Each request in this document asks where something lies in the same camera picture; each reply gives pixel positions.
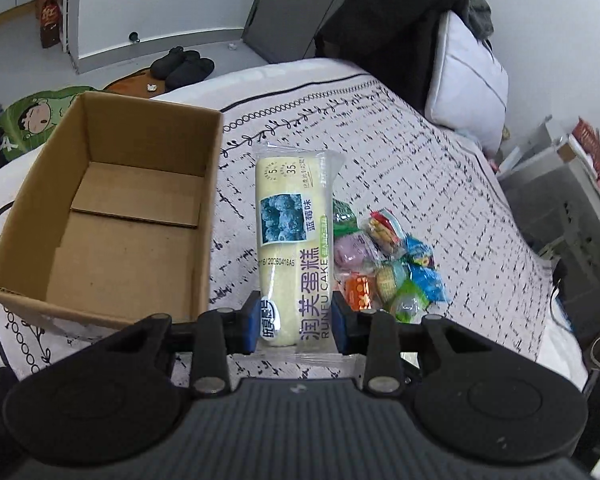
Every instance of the blueberry image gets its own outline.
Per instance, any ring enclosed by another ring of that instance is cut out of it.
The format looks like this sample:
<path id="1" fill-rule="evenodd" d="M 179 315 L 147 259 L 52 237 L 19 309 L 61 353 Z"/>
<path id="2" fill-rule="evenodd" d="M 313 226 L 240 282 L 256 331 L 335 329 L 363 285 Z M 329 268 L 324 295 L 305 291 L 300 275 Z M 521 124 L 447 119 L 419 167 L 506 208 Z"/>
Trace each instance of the blueberry image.
<path id="1" fill-rule="evenodd" d="M 280 231 L 280 234 L 278 235 L 278 241 L 279 242 L 293 242 L 296 240 L 300 240 L 300 233 L 298 232 L 291 232 L 288 230 L 283 230 Z"/>
<path id="2" fill-rule="evenodd" d="M 291 195 L 291 200 L 294 201 L 294 209 L 302 209 L 302 197 L 300 195 Z"/>
<path id="3" fill-rule="evenodd" d="M 261 215 L 262 215 L 262 219 L 265 222 L 272 221 L 277 224 L 278 221 L 280 220 L 280 212 L 271 206 L 264 206 L 264 204 L 262 207 Z"/>
<path id="4" fill-rule="evenodd" d="M 294 203 L 291 195 L 276 195 L 271 197 L 269 205 L 275 207 L 278 211 L 286 211 L 288 209 L 295 209 L 296 204 Z"/>
<path id="5" fill-rule="evenodd" d="M 302 213 L 297 209 L 290 209 L 280 213 L 280 229 L 300 234 L 302 230 Z"/>
<path id="6" fill-rule="evenodd" d="M 278 240 L 280 236 L 280 229 L 277 227 L 269 227 L 264 233 L 264 242 L 273 242 Z"/>

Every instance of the blue candy wrapper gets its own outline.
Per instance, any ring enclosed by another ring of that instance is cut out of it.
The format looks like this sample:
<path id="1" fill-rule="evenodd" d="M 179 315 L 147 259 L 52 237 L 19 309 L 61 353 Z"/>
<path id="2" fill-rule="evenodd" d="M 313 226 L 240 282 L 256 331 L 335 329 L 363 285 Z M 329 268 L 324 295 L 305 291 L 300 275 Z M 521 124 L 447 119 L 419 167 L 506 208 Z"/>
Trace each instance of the blue candy wrapper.
<path id="1" fill-rule="evenodd" d="M 411 263 L 408 267 L 411 281 L 421 288 L 429 301 L 449 302 L 442 278 L 435 270 Z"/>
<path id="2" fill-rule="evenodd" d="M 429 269 L 436 268 L 436 263 L 433 261 L 433 249 L 429 244 L 407 235 L 404 239 L 404 248 L 410 262 L 421 267 L 429 267 Z"/>

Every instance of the cardboard box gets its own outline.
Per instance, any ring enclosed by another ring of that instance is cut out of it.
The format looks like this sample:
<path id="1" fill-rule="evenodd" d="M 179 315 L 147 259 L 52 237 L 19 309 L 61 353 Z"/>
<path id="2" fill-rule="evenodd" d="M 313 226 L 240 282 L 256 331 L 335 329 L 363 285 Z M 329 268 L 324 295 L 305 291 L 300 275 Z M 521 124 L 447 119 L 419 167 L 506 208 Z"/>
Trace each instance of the cardboard box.
<path id="1" fill-rule="evenodd" d="M 214 110 L 78 96 L 46 142 L 0 236 L 0 303 L 120 328 L 206 311 L 222 142 Z"/>

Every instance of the cable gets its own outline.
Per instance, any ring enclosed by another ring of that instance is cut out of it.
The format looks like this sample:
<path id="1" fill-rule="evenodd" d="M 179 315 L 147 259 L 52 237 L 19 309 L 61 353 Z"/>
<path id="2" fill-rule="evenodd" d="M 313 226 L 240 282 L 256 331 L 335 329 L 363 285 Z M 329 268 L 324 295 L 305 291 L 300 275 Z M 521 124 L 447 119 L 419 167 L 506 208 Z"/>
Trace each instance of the cable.
<path id="1" fill-rule="evenodd" d="M 569 328 L 569 327 L 567 327 L 567 326 L 563 325 L 562 323 L 560 323 L 560 322 L 557 320 L 557 318 L 555 317 L 555 314 L 554 314 L 554 300 L 556 299 L 556 298 L 554 298 L 554 294 L 556 293 L 556 291 L 557 291 L 557 290 L 558 290 L 558 288 L 560 287 L 560 282 L 561 282 L 561 281 L 562 281 L 562 280 L 558 280 L 558 283 L 556 283 L 556 284 L 554 285 L 554 290 L 552 290 L 552 291 L 551 291 L 551 300 L 550 300 L 550 301 L 551 301 L 551 303 L 549 303 L 549 312 L 551 312 L 551 318 L 554 320 L 554 323 L 555 323 L 557 326 L 559 326 L 561 329 L 563 329 L 563 330 L 564 330 L 566 333 L 568 333 L 568 334 L 570 334 L 570 335 L 573 335 L 573 331 L 571 330 L 571 328 Z"/>

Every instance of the baseboard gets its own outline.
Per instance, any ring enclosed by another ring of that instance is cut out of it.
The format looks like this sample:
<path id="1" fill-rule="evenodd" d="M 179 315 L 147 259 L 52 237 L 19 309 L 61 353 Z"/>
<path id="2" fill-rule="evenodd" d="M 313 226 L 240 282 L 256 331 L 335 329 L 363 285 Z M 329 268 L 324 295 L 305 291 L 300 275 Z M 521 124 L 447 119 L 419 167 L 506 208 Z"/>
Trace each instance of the baseboard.
<path id="1" fill-rule="evenodd" d="M 15 18 L 19 18 L 20 16 L 24 16 L 25 14 L 33 13 L 36 10 L 36 3 L 34 0 L 27 2 L 26 4 L 19 5 L 17 7 L 12 7 L 11 9 L 5 10 L 0 13 L 0 25 L 5 22 L 10 22 Z"/>
<path id="2" fill-rule="evenodd" d="M 242 31 L 242 28 L 202 30 L 156 38 L 155 40 L 141 41 L 140 43 L 130 43 L 125 46 L 112 48 L 111 50 L 97 52 L 90 56 L 79 57 L 76 62 L 76 68 L 78 74 L 82 74 L 89 70 L 95 70 L 120 61 L 126 61 L 127 59 L 163 52 L 178 45 L 196 46 L 205 43 L 217 43 L 218 41 L 237 41 L 242 37 Z"/>

